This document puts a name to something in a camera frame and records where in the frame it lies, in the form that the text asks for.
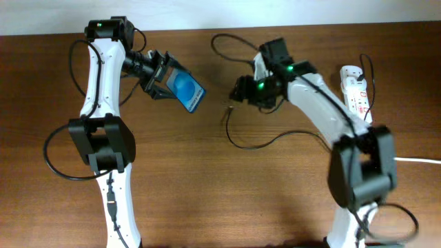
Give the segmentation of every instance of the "blue circle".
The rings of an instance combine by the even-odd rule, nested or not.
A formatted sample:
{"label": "blue circle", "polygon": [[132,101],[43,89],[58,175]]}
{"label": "blue circle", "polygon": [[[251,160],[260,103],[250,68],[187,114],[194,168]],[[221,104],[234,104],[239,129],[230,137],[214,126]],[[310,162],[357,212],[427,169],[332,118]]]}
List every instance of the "blue circle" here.
{"label": "blue circle", "polygon": [[181,101],[189,101],[196,91],[194,79],[187,73],[179,73],[174,79],[173,90]]}

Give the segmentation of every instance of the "white ceiling edge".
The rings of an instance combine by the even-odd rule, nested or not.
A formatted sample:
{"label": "white ceiling edge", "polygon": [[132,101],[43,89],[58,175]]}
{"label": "white ceiling edge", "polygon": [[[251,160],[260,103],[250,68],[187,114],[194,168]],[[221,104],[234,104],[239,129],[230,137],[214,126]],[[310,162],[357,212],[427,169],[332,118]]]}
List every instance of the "white ceiling edge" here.
{"label": "white ceiling edge", "polygon": [[441,0],[3,0],[0,35],[83,32],[127,16],[140,30],[441,20]]}

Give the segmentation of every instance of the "white cable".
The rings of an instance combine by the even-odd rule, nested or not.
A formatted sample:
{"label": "white cable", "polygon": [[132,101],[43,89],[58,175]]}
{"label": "white cable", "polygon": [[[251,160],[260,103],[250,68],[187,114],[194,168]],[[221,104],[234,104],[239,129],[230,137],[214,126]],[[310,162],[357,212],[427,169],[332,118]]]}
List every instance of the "white cable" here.
{"label": "white cable", "polygon": [[421,162],[421,163],[435,163],[441,165],[441,161],[426,159],[426,158],[400,158],[395,157],[396,161],[406,161],[406,162]]}

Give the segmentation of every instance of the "tan background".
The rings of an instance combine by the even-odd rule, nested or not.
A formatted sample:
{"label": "tan background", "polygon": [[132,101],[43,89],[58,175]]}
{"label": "tan background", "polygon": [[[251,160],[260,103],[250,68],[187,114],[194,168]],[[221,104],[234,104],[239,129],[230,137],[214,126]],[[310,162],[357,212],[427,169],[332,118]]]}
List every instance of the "tan background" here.
{"label": "tan background", "polygon": [[[255,44],[285,37],[295,60],[310,60],[339,96],[342,65],[359,65],[361,52],[376,69],[376,123],[391,128],[399,156],[440,158],[441,23],[319,25],[239,30],[147,32],[148,48],[169,50],[207,89],[195,114],[177,101],[153,101],[137,90],[121,115],[136,138],[132,174],[136,224],[144,246],[262,247],[286,240],[321,240],[336,204],[327,189],[329,155],[309,136],[290,136],[258,151],[228,143],[222,122],[236,79],[246,65],[216,56],[209,41],[233,32]],[[56,127],[76,118],[83,98],[68,74],[68,48],[82,34],[0,37],[0,243],[2,247],[103,247],[106,230],[99,188],[55,176],[42,145]],[[136,43],[141,45],[141,38]],[[252,58],[239,43],[234,56]],[[85,48],[74,54],[83,88]],[[135,81],[121,82],[121,97]],[[271,116],[233,103],[232,135],[245,145],[292,129],[315,130],[296,107]],[[67,132],[50,146],[63,172],[89,175]],[[408,247],[441,239],[441,167],[398,163],[398,188],[389,201],[419,218],[421,234]],[[376,231],[411,227],[404,215],[384,211]]]}

